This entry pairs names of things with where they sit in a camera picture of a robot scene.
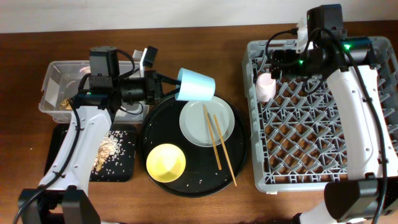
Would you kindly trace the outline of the food scraps and rice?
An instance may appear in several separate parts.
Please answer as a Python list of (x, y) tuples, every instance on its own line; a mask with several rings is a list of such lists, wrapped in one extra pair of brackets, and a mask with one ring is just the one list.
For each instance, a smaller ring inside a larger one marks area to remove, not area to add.
[(108, 131), (105, 134), (93, 163), (93, 174), (98, 174), (108, 161), (117, 161), (125, 155), (126, 150), (123, 149), (122, 143), (126, 134), (126, 131)]

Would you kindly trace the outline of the grey plate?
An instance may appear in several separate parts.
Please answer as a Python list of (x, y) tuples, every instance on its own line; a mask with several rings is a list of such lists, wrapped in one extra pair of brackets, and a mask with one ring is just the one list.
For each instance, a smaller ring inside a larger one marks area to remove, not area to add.
[(183, 106), (179, 117), (182, 134), (196, 146), (211, 147), (213, 145), (209, 132), (211, 128), (215, 144), (221, 144), (214, 115), (226, 141), (234, 130), (235, 117), (232, 107), (217, 96), (211, 101), (189, 101)]

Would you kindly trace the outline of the grey dishwasher rack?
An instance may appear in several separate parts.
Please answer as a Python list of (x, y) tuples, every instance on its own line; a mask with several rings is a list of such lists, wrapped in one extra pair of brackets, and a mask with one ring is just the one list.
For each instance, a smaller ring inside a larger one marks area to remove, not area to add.
[[(372, 37), (377, 89), (397, 154), (397, 59), (390, 41)], [(251, 122), (256, 188), (264, 193), (323, 190), (348, 178), (346, 143), (336, 102), (326, 83), (311, 95), (298, 79), (279, 80), (267, 103), (257, 99), (255, 78), (269, 70), (266, 42), (248, 43), (242, 69)]]

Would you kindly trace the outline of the black rectangular tray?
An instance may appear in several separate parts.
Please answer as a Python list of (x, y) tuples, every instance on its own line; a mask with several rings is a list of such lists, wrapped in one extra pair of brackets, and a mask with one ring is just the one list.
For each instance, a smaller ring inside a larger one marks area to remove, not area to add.
[(108, 161), (98, 174), (91, 172), (92, 182), (127, 182), (132, 179), (134, 173), (135, 147), (137, 140), (137, 129), (131, 124), (113, 124), (110, 131), (126, 131), (123, 137), (123, 149), (125, 155), (117, 161)]

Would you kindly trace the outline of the blue cup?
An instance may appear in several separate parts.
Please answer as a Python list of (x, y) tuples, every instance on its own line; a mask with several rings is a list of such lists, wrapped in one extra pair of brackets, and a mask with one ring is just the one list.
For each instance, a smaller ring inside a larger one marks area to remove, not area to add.
[(181, 68), (177, 80), (181, 81), (177, 101), (210, 101), (215, 94), (216, 83), (211, 77)]

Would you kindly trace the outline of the yellow bowl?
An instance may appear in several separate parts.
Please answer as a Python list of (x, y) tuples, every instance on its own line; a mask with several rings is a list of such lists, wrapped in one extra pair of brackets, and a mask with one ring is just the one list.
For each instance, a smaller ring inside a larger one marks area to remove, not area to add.
[(146, 159), (146, 169), (151, 178), (161, 183), (177, 180), (186, 168), (183, 151), (173, 144), (153, 148)]

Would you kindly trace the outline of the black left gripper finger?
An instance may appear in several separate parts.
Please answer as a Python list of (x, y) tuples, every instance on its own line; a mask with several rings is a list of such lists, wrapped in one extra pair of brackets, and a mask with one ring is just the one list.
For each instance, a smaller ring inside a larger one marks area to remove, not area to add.
[(176, 80), (176, 79), (167, 77), (167, 76), (162, 75), (160, 73), (157, 74), (157, 78), (162, 83), (168, 83), (168, 84), (171, 84), (171, 85), (180, 85), (181, 84), (180, 80)]
[(179, 92), (179, 89), (176, 88), (176, 89), (174, 89), (174, 90), (172, 90), (172, 91), (170, 91), (170, 92), (168, 92), (168, 93), (162, 93), (162, 94), (161, 94), (161, 97), (172, 96), (172, 95), (174, 95), (174, 94), (176, 94), (176, 93), (178, 93), (178, 92)]

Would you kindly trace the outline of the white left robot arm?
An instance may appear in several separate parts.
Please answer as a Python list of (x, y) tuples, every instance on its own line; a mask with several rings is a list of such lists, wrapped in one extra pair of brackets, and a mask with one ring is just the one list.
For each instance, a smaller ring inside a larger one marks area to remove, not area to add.
[(126, 73), (119, 71), (118, 54), (133, 59), (116, 47), (90, 50), (90, 72), (81, 78), (77, 94), (69, 100), (68, 132), (39, 186), (21, 192), (14, 223), (101, 223), (88, 198), (88, 185), (98, 149), (117, 111), (123, 103), (158, 103), (178, 92), (163, 93), (163, 83), (182, 84), (154, 70), (144, 71), (153, 66), (154, 47), (146, 48), (139, 66)]

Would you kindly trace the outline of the clear plastic bin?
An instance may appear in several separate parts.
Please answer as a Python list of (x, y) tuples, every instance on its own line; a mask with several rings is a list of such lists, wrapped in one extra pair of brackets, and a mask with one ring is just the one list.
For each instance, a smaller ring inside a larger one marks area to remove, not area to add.
[[(69, 123), (71, 111), (60, 106), (60, 103), (75, 96), (83, 75), (90, 73), (87, 60), (63, 60), (51, 62), (42, 85), (42, 98), (39, 110), (50, 115), (56, 123)], [(122, 104), (124, 111), (116, 113), (115, 123), (142, 123), (149, 112), (149, 105), (144, 101), (129, 105)]]

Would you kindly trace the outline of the gold snack wrapper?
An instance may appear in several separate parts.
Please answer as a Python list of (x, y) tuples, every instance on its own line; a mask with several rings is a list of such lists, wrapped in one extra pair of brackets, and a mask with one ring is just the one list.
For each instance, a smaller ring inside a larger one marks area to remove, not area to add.
[(64, 99), (59, 104), (60, 110), (72, 110), (71, 101), (70, 99)]

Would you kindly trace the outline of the wooden chopstick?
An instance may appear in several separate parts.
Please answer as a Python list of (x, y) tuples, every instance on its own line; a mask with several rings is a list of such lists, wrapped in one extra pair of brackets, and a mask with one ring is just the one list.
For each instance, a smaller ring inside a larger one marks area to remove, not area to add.
[(221, 170), (222, 166), (221, 166), (221, 162), (220, 162), (220, 159), (219, 159), (219, 155), (218, 155), (218, 151), (217, 151), (217, 148), (216, 148), (216, 144), (215, 144), (215, 140), (214, 140), (214, 135), (213, 135), (210, 119), (208, 117), (208, 111), (207, 111), (207, 108), (206, 108), (205, 104), (203, 104), (203, 110), (204, 110), (204, 114), (205, 114), (207, 128), (208, 128), (208, 131), (209, 131), (209, 134), (210, 134), (211, 143), (212, 143), (213, 150), (214, 150), (214, 153), (215, 153), (215, 158), (216, 158), (216, 163), (217, 163), (217, 166), (218, 166), (218, 170)]
[(216, 124), (216, 128), (217, 128), (217, 131), (218, 131), (218, 135), (219, 135), (219, 137), (220, 137), (221, 145), (222, 145), (222, 147), (223, 147), (223, 151), (224, 151), (224, 155), (225, 155), (225, 158), (226, 158), (228, 167), (229, 167), (229, 171), (230, 171), (231, 177), (232, 177), (232, 179), (233, 179), (234, 186), (237, 187), (237, 182), (236, 182), (235, 174), (234, 174), (234, 171), (233, 171), (233, 168), (232, 168), (232, 165), (231, 165), (231, 161), (230, 161), (230, 159), (229, 159), (229, 155), (228, 155), (228, 151), (227, 151), (226, 145), (225, 145), (225, 143), (224, 143), (224, 138), (223, 138), (223, 135), (222, 135), (222, 133), (221, 133), (221, 128), (220, 128), (220, 126), (219, 126), (217, 116), (214, 114), (214, 115), (213, 115), (213, 118), (214, 118), (214, 121), (215, 121), (215, 124)]

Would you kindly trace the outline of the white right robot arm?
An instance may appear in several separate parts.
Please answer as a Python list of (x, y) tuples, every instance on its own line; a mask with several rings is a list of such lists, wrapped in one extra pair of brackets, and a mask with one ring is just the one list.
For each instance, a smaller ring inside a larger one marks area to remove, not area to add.
[(320, 75), (336, 102), (346, 143), (348, 178), (330, 182), (324, 200), (294, 223), (357, 223), (397, 210), (397, 154), (377, 89), (376, 56), (368, 37), (348, 37), (339, 4), (307, 12), (307, 39), (295, 50), (266, 53), (271, 77)]

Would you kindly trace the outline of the round black tray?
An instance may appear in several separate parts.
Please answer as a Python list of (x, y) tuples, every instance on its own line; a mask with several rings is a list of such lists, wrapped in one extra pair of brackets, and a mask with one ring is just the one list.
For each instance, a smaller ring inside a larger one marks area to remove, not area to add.
[(174, 96), (159, 103), (146, 116), (137, 140), (137, 153), (143, 167), (147, 156), (158, 145), (173, 144), (179, 147), (186, 158), (183, 174), (175, 181), (154, 181), (167, 192), (181, 197), (204, 197), (214, 194), (233, 182), (223, 148), (218, 146), (222, 169), (215, 161), (213, 148), (200, 147), (187, 140), (178, 123), (180, 112), (187, 103)]

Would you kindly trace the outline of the pink cup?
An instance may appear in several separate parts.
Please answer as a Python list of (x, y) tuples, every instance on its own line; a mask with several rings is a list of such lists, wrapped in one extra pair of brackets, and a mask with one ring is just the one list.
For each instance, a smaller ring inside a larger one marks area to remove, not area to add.
[(256, 84), (256, 96), (261, 102), (267, 103), (276, 94), (276, 80), (272, 79), (270, 73), (263, 73), (258, 76)]

